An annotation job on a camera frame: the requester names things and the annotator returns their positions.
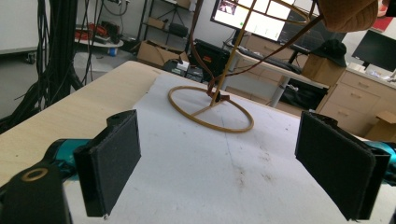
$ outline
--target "white wall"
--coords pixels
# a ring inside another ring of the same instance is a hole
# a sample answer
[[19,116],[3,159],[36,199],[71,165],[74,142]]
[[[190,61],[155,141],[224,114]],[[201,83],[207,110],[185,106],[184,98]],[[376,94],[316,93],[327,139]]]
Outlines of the white wall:
[[[47,2],[47,15],[50,6]],[[0,54],[34,51],[38,44],[37,1],[0,1]]]

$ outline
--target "brown wire frame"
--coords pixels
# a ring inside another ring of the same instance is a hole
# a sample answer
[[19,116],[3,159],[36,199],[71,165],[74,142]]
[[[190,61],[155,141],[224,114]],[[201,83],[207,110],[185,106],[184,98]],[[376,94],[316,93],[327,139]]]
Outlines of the brown wire frame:
[[254,9],[254,6],[255,6],[257,0],[253,0],[253,3],[252,3],[252,5],[251,5],[251,7],[246,7],[246,6],[240,5],[240,4],[238,4],[236,1],[233,1],[233,0],[229,0],[228,2],[231,2],[231,3],[233,3],[233,4],[236,4],[237,6],[240,6],[240,7],[243,7],[243,8],[245,8],[245,9],[247,9],[247,10],[248,10],[248,14],[247,14],[247,17],[246,17],[246,19],[245,19],[245,22],[244,22],[244,24],[243,24],[243,26],[242,26],[242,28],[241,28],[241,32],[239,32],[239,35],[238,35],[238,37],[236,38],[235,44],[234,44],[234,46],[233,46],[233,50],[232,50],[232,52],[231,52],[231,54],[230,54],[230,58],[229,58],[228,62],[226,63],[225,67],[224,67],[223,73],[221,74],[221,78],[220,78],[220,80],[219,80],[218,87],[217,87],[217,89],[216,89],[215,94],[212,96],[212,100],[211,100],[210,105],[207,106],[207,107],[202,108],[202,109],[199,110],[199,111],[196,111],[196,112],[190,114],[190,113],[186,112],[185,110],[183,110],[180,106],[178,106],[178,105],[175,103],[174,99],[172,98],[172,95],[173,95],[173,93],[174,93],[175,91],[180,91],[180,90],[193,90],[193,91],[202,91],[202,92],[206,92],[205,89],[197,88],[197,87],[193,87],[193,86],[177,86],[177,87],[174,87],[173,89],[171,89],[171,90],[168,92],[168,100],[169,100],[169,102],[171,103],[171,105],[172,105],[180,114],[182,114],[182,115],[185,116],[186,118],[188,118],[188,119],[190,119],[190,120],[192,120],[192,121],[194,121],[194,122],[196,122],[196,123],[198,123],[198,124],[200,124],[200,125],[206,126],[207,128],[210,128],[210,129],[213,129],[213,130],[217,130],[217,131],[221,131],[221,132],[226,132],[226,133],[244,133],[244,132],[247,132],[247,131],[249,131],[249,130],[251,130],[251,129],[253,128],[253,126],[254,126],[254,119],[253,119],[253,117],[248,113],[248,111],[247,111],[244,107],[242,107],[241,105],[239,105],[239,104],[237,104],[236,102],[232,101],[231,99],[230,99],[230,100],[227,100],[226,102],[229,102],[231,105],[235,106],[237,109],[239,109],[239,110],[247,117],[248,125],[247,125],[245,128],[240,128],[240,129],[239,129],[239,128],[226,128],[226,127],[221,127],[221,126],[218,126],[218,125],[214,125],[214,124],[208,123],[208,122],[206,122],[206,121],[204,121],[204,120],[202,120],[202,119],[198,119],[196,116],[199,115],[199,114],[201,114],[201,113],[203,113],[203,112],[205,112],[206,110],[212,108],[213,106],[219,105],[220,103],[223,102],[223,101],[216,102],[216,99],[218,98],[217,96],[219,95],[219,90],[220,90],[221,87],[222,87],[222,84],[223,84],[223,82],[224,82],[224,79],[225,79],[225,77],[226,77],[226,75],[227,75],[227,71],[229,70],[229,68],[230,68],[230,66],[231,66],[231,63],[232,63],[232,61],[233,61],[233,57],[234,57],[234,55],[235,55],[235,51],[236,51],[236,49],[237,49],[237,46],[241,43],[242,36],[243,36],[244,31],[245,31],[246,25],[248,24],[248,20],[249,20],[249,18],[250,18],[251,12],[260,13],[260,14],[266,16],[266,17],[270,17],[270,18],[275,19],[275,20],[285,21],[285,22],[290,22],[290,23],[300,24],[300,25],[308,23],[308,22],[309,22],[309,17],[308,17],[304,12],[302,12],[299,8],[297,8],[297,7],[295,7],[295,6],[292,6],[292,5],[289,5],[289,4],[287,4],[287,3],[285,3],[285,2],[283,2],[283,1],[281,1],[281,0],[269,0],[268,6],[271,4],[271,2],[279,3],[280,5],[282,5],[282,6],[284,6],[284,7],[288,7],[289,9],[291,9],[291,10],[293,10],[294,12],[298,13],[300,16],[302,16],[302,17],[304,18],[304,21],[289,21],[289,20],[284,20],[284,19],[281,19],[281,18],[278,18],[278,17],[274,17],[274,16],[271,16],[271,15],[268,15],[267,12],[260,12],[260,11],[258,11],[258,10],[256,10],[256,9]]

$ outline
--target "black foam pad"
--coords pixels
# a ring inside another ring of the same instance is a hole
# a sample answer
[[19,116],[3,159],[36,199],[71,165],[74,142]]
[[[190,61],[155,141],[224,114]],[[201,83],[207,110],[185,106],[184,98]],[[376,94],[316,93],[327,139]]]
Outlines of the black foam pad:
[[141,154],[136,112],[107,119],[107,127],[74,152],[88,217],[110,215]]
[[344,217],[368,219],[389,154],[337,127],[337,121],[303,112],[295,155]]

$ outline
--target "black cable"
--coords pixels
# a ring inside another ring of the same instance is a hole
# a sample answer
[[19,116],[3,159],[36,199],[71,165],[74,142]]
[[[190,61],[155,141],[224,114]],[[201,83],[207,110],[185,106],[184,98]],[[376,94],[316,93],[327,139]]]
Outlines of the black cable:
[[[99,22],[99,20],[100,20],[100,18],[101,18],[103,6],[104,6],[104,2],[102,1],[101,7],[100,7],[100,9],[99,9],[98,16],[96,17],[96,14],[97,14],[97,7],[98,7],[98,0],[96,0],[94,17],[97,18],[97,21],[94,23],[93,34],[92,34],[92,42],[91,42],[91,43],[88,42],[88,46],[89,46],[90,49],[93,48],[93,40],[94,40],[95,37],[96,37],[96,28],[97,28],[97,25],[96,25],[96,24],[98,24],[98,22]],[[89,50],[89,52],[88,52],[87,66],[86,66],[86,69],[85,69],[85,75],[84,75],[84,78],[82,79],[82,82],[85,82],[85,83],[87,83],[87,76],[88,76],[88,72],[90,71],[90,68],[91,68],[91,70],[92,70],[91,58],[92,58],[92,51]]]
[[[56,14],[57,17],[57,21],[55,20],[55,17],[53,17],[53,19],[51,19],[51,24],[55,23],[55,27],[53,28],[53,26],[51,26],[51,31],[54,30],[54,32],[52,33],[51,36],[51,40],[52,40],[52,46],[56,46],[54,48],[52,48],[52,53],[50,54],[50,57],[53,57],[51,55],[54,55],[53,51],[57,50],[56,53],[61,55],[61,54],[65,54],[66,55],[66,60],[65,62],[62,61],[62,57],[61,57],[61,61],[59,61],[59,58],[55,58],[54,60],[52,60],[52,62],[54,62],[56,64],[57,67],[54,66],[50,66],[50,73],[49,76],[54,76],[53,77],[53,87],[57,87],[56,89],[52,88],[52,85],[49,84],[48,87],[48,101],[49,104],[48,105],[52,105],[53,103],[55,103],[56,101],[59,101],[60,99],[64,98],[66,95],[70,94],[70,87],[73,87],[75,90],[78,90],[80,88],[83,87],[83,84],[81,83],[81,81],[78,79],[75,70],[74,70],[74,56],[75,56],[75,52],[74,52],[74,36],[75,36],[75,31],[76,31],[76,17],[77,17],[77,12],[75,11],[75,8],[77,8],[77,6],[75,5],[77,2],[70,2],[67,3],[65,2],[64,4],[58,4],[58,11]],[[67,13],[64,13],[62,11],[62,8],[66,8],[69,9],[69,11]],[[59,27],[64,27],[64,32],[66,33],[64,36],[58,36],[61,32],[61,30]]]
[[227,43],[227,42],[229,42],[230,40],[232,40],[233,39],[233,36],[235,35],[235,32],[236,32],[236,30],[233,30],[233,33],[230,35],[230,37],[228,37],[228,39],[226,39],[224,42],[225,43]]
[[[84,16],[83,16],[83,18],[82,18],[81,28],[79,29],[79,31],[80,31],[81,33],[82,33],[83,30],[84,30],[84,25],[86,25],[87,28],[88,28],[88,24],[89,24],[89,22],[88,22],[88,7],[89,7],[89,5],[90,5],[90,0],[85,0]],[[81,37],[82,37],[82,35],[80,35],[80,36],[78,37],[77,44],[75,45],[73,61],[74,61],[74,58],[76,57],[76,54],[77,54],[77,51],[78,51],[78,44],[81,42]],[[87,37],[88,37],[88,38],[87,38],[87,49],[88,49],[88,51],[90,51],[90,39],[89,39],[89,34],[88,34],[88,33],[87,33]],[[87,62],[87,65],[86,65],[86,66],[89,66],[90,68],[92,68],[92,64],[91,64],[91,63],[88,63],[88,62]],[[87,74],[84,75],[84,78],[83,78],[82,81],[81,81],[82,83],[84,83],[84,85],[87,84],[87,82],[84,81],[86,76],[87,76]]]
[[[67,59],[69,62],[62,62],[62,58],[63,54],[69,55],[69,47],[73,46],[72,41],[64,40],[70,40],[68,39],[69,35],[71,35],[70,32],[75,32],[75,30],[72,29],[69,24],[73,25],[76,22],[76,3],[73,2],[70,5],[66,5],[66,8],[70,11],[69,13],[64,13],[62,11],[62,7],[64,5],[56,5],[57,3],[60,3],[58,0],[49,0],[50,28],[46,13],[46,1],[37,0],[37,3],[37,82],[33,84],[24,94],[21,103],[17,106],[14,112],[7,117],[7,121],[2,120],[2,123],[0,125],[0,133],[5,132],[6,130],[30,118],[34,114],[38,113],[39,110],[42,109],[42,107],[50,106],[55,100],[59,100],[58,98],[61,97],[63,98],[64,96],[66,96],[66,94],[69,94],[70,92],[70,87],[66,87],[64,85],[64,81],[61,82],[61,84],[59,85],[59,79],[62,78],[63,80],[66,80],[67,77],[73,78],[71,74],[69,74],[72,68],[73,60]],[[59,27],[60,24],[66,24],[66,26],[68,27],[66,32],[69,35],[66,35],[65,37],[63,35],[60,35],[60,32],[62,31],[60,30],[62,27]],[[52,89],[55,88],[57,89],[55,94],[53,94],[54,91],[52,91]]]
[[120,15],[120,20],[121,20],[121,30],[120,30],[120,35],[123,34],[123,18],[122,15]]
[[125,9],[124,9],[124,11],[121,12],[121,13],[119,13],[119,14],[117,14],[117,13],[112,12],[112,11],[106,6],[105,0],[102,0],[102,5],[105,7],[105,10],[106,10],[108,13],[110,13],[111,15],[113,15],[113,16],[123,16],[123,15],[126,13],[126,11],[128,10],[128,4],[129,4],[129,0],[126,0],[126,1],[125,1]]

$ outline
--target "wooden cabinet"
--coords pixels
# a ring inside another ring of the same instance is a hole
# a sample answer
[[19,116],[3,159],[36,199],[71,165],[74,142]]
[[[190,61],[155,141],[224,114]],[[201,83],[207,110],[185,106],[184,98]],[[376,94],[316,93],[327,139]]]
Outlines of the wooden cabinet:
[[[243,71],[243,70],[249,68],[251,65],[252,65],[252,62],[248,62],[248,61],[245,61],[244,59],[240,59],[238,61],[237,66],[235,67],[235,72]],[[282,76],[279,73],[274,72],[269,69],[264,69],[259,66],[254,67],[239,76],[250,77],[252,79],[259,80],[260,82],[270,83],[275,86],[277,85],[279,80],[282,78]]]
[[339,127],[364,136],[381,111],[396,112],[396,90],[375,77],[346,70],[323,99],[317,112],[338,120]]
[[[274,52],[275,50],[279,49],[280,45],[271,42],[269,40],[259,38],[255,35],[251,35],[248,37],[245,48],[268,55]],[[292,49],[283,49],[279,53],[275,54],[274,57],[277,57],[287,62],[291,58],[293,52],[294,50]],[[299,54],[297,58],[294,60],[293,64],[299,65],[300,67],[304,67],[307,59],[308,57],[306,55]]]

